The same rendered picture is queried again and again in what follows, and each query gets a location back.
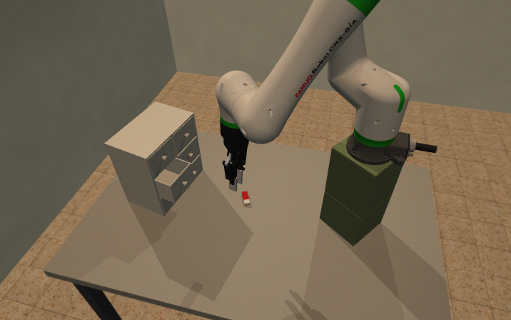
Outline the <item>small beige chest of drawers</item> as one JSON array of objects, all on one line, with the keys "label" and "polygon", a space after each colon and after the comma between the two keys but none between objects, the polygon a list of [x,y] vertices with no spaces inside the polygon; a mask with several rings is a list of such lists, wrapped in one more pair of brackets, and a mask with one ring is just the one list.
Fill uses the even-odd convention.
[{"label": "small beige chest of drawers", "polygon": [[[193,112],[155,101],[105,144],[128,201],[165,216],[154,179],[175,159],[173,134],[193,116]],[[196,135],[197,130],[196,130]],[[169,138],[176,156],[153,178],[148,158]]]}]

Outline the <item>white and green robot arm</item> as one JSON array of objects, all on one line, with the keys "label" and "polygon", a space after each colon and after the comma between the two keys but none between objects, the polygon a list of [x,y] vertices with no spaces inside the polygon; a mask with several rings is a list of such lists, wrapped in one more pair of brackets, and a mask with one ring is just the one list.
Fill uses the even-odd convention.
[{"label": "white and green robot arm", "polygon": [[329,84],[356,108],[354,132],[346,144],[355,160],[403,166],[414,150],[436,153],[437,146],[416,143],[410,134],[399,132],[411,95],[409,83],[368,58],[363,20],[379,1],[314,0],[260,87],[246,72],[224,74],[216,86],[221,136],[233,143],[276,139],[328,63]]}]

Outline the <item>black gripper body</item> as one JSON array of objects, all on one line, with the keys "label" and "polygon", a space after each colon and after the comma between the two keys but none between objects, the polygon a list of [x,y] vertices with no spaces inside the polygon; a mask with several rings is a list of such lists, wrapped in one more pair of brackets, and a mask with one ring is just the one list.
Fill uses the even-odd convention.
[{"label": "black gripper body", "polygon": [[241,152],[244,150],[248,146],[249,140],[240,143],[233,143],[223,139],[223,143],[228,150],[227,156],[231,154],[231,159],[235,161],[238,151]]}]

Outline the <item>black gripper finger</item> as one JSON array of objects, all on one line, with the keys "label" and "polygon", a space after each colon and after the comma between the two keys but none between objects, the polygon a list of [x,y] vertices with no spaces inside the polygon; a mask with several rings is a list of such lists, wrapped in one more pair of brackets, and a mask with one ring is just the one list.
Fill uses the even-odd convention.
[{"label": "black gripper finger", "polygon": [[245,170],[243,165],[246,164],[247,148],[248,147],[246,147],[244,150],[241,151],[240,161],[238,162],[238,169],[237,169],[237,177],[238,178],[237,178],[237,183],[239,183],[239,184],[243,183],[243,171]]},{"label": "black gripper finger", "polygon": [[232,191],[237,191],[237,169],[238,162],[240,161],[241,153],[238,151],[236,160],[231,159],[231,154],[228,155],[228,158],[223,161],[224,171],[226,175],[226,179],[229,180],[229,189]]}]

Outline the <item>grey drawer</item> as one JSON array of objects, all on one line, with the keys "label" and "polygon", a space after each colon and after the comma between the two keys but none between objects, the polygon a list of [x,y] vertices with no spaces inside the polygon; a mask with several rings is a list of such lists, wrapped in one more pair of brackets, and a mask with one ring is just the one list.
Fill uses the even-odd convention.
[{"label": "grey drawer", "polygon": [[177,156],[178,159],[182,159],[187,162],[192,162],[197,155],[199,155],[198,140],[197,136],[180,152]]},{"label": "grey drawer", "polygon": [[191,163],[192,169],[193,169],[193,176],[194,179],[201,173],[202,166],[201,166],[201,157],[198,155],[193,162]]},{"label": "grey drawer", "polygon": [[159,197],[176,203],[194,181],[192,165],[175,158],[154,181]]},{"label": "grey drawer", "polygon": [[174,151],[172,138],[170,137],[148,158],[153,178],[155,178],[175,156],[176,154]]},{"label": "grey drawer", "polygon": [[164,214],[174,205],[173,202],[160,198]]},{"label": "grey drawer", "polygon": [[196,135],[193,116],[173,134],[173,140],[178,154],[181,149]]}]

